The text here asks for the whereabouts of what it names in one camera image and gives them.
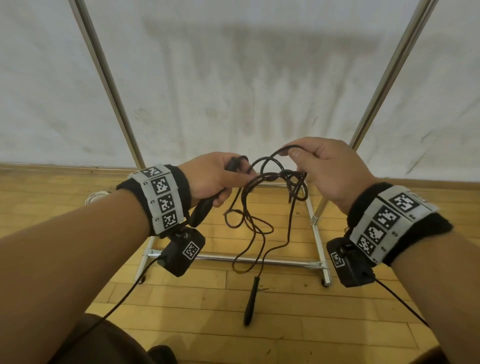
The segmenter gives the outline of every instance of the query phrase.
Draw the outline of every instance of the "wrist-mounted device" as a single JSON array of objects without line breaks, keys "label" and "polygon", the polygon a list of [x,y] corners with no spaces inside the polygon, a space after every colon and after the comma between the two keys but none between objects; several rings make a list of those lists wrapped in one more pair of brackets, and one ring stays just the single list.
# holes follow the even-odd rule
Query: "wrist-mounted device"
[{"label": "wrist-mounted device", "polygon": [[372,283],[372,267],[390,266],[411,245],[451,231],[438,210],[403,186],[382,182],[368,188],[350,209],[345,236],[327,243],[340,282],[345,287]]},{"label": "wrist-mounted device", "polygon": [[[243,158],[233,157],[225,169],[236,171]],[[149,221],[150,236],[170,239],[157,258],[158,264],[182,276],[205,246],[205,237],[194,228],[205,219],[222,191],[201,200],[190,216],[192,196],[185,174],[178,167],[163,164],[130,174],[117,186],[119,189],[129,190],[139,201]]]}]

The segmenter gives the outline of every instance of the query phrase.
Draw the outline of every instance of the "hand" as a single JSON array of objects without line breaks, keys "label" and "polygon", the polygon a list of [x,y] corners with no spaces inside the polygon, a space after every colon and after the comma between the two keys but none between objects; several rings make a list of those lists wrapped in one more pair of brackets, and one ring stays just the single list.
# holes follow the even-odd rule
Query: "hand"
[{"label": "hand", "polygon": [[246,174],[250,163],[244,159],[240,166],[242,173],[225,170],[232,157],[240,157],[240,154],[213,152],[179,165],[190,185],[192,207],[199,200],[212,197],[225,188],[213,201],[214,207],[220,207],[230,197],[232,187],[243,187],[256,175],[254,170]]},{"label": "hand", "polygon": [[297,144],[287,153],[299,170],[313,178],[313,184],[340,211],[348,215],[360,194],[377,183],[359,155],[341,140],[305,137],[286,145]]}]

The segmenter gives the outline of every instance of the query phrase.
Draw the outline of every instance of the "wooden floorboard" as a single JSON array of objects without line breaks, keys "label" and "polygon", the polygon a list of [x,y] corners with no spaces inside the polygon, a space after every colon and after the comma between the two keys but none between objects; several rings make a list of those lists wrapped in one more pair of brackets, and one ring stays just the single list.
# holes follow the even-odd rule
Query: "wooden floorboard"
[{"label": "wooden floorboard", "polygon": [[[98,190],[114,190],[124,176],[60,174],[0,170],[0,236],[66,213],[83,205]],[[456,229],[480,243],[480,192],[414,189],[437,204]],[[314,207],[321,196],[311,189]],[[214,209],[199,230],[206,237],[204,253],[236,255],[250,242],[246,227],[230,229],[223,212],[231,200]],[[265,247],[283,244],[287,237],[288,196],[282,188],[258,188],[249,197],[250,212],[270,222],[275,231]],[[239,216],[231,214],[235,223]],[[345,216],[329,203],[319,222],[323,244],[342,236]],[[310,261],[318,252],[305,203],[294,208],[291,243],[272,252],[272,258]],[[158,240],[155,248],[166,246]],[[261,248],[256,239],[249,251]],[[133,283],[143,246],[118,270],[88,311],[105,314]],[[248,265],[239,264],[237,269]],[[153,266],[110,320],[125,329],[146,349],[167,344],[184,364],[199,363],[408,363],[436,345],[435,336],[378,284],[343,287],[335,271],[333,286],[325,288],[315,270],[266,266],[260,280],[255,316],[242,325],[253,277],[239,275],[231,264],[196,261],[176,278]],[[405,289],[386,266],[377,277],[414,309]]]}]

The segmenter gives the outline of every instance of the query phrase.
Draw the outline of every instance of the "jump rope handle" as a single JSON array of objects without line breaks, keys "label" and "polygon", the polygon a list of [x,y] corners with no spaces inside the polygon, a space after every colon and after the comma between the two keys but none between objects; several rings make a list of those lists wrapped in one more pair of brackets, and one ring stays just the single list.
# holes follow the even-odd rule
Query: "jump rope handle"
[{"label": "jump rope handle", "polygon": [[[225,170],[229,170],[230,172],[236,172],[241,165],[241,160],[245,159],[246,157],[232,157],[230,162],[228,162],[227,166],[225,167]],[[204,198],[203,200],[200,200],[200,202],[197,204],[197,207],[195,210],[193,210],[192,214],[190,215],[190,223],[189,225],[192,228],[196,228],[198,225],[202,223],[203,220],[205,220],[205,217],[207,217],[208,213],[212,209],[213,206],[213,201],[215,201],[218,196],[225,190],[221,190],[219,193],[216,195],[209,197],[209,198]]]}]

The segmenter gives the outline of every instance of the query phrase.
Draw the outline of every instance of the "metal rack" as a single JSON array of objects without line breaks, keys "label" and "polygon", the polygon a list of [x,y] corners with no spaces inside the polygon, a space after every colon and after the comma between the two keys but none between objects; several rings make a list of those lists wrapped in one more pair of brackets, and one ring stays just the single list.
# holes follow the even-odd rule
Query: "metal rack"
[{"label": "metal rack", "polygon": [[[387,65],[387,68],[368,104],[367,109],[365,110],[363,117],[349,143],[350,147],[354,150],[357,150],[362,142],[363,138],[365,137],[368,129],[370,128],[373,119],[375,118],[380,106],[382,105],[383,101],[385,100],[390,88],[393,85],[396,77],[400,73],[403,64],[405,63],[408,55],[410,54],[413,46],[415,45],[418,37],[422,29],[424,28],[425,24],[428,21],[436,3],[438,0],[420,0],[412,17],[411,20],[405,29],[403,36],[401,37],[397,48],[395,49],[392,58]],[[102,84],[105,88],[107,96],[110,100],[112,108],[115,112],[115,116],[119,122],[120,128],[122,129],[123,135],[125,136],[125,140],[128,144],[128,147],[132,153],[133,160],[137,168],[143,169],[145,168],[145,163],[142,158],[142,154],[138,147],[138,144],[135,140],[135,136],[133,134],[132,128],[130,126],[130,122],[128,120],[127,113],[123,106],[122,100],[120,98],[120,94],[117,90],[115,85],[115,81],[113,76],[110,72],[107,60],[105,58],[104,52],[98,40],[98,36],[96,35],[96,31],[90,15],[88,13],[87,7],[85,5],[84,0],[69,0],[70,6],[73,11],[73,15],[78,23],[80,31],[84,37],[85,43],[88,47],[92,60],[95,64],[97,69],[98,75],[102,81]],[[262,183],[260,186],[265,187],[283,187],[281,184],[277,183]],[[330,271],[327,265],[327,261],[325,258],[325,252],[322,246],[322,240],[320,239],[320,234],[318,231],[318,220],[322,216],[328,200],[323,198],[320,201],[316,211],[313,211],[313,206],[310,198],[307,198],[305,201],[307,204],[307,209],[310,216],[311,221],[311,228],[313,230],[313,235],[315,237],[315,243],[318,250],[319,261],[312,261],[312,262],[302,262],[302,261],[292,261],[292,260],[276,260],[276,259],[266,259],[264,262],[270,265],[276,266],[289,266],[289,267],[304,267],[308,269],[317,269],[322,271],[322,284],[326,287],[332,284],[332,278],[330,276]],[[149,258],[157,257],[161,254],[161,250],[154,250],[153,245],[155,242],[156,237],[153,236],[148,240],[147,247],[144,250],[142,260],[139,264],[137,274],[135,280],[137,280],[147,261]],[[229,255],[212,255],[212,254],[199,254],[197,256],[198,260],[215,260],[215,261],[222,261],[222,262],[232,262],[234,257]],[[242,257],[239,258],[237,261],[239,262],[252,262],[254,258],[246,258]]]}]

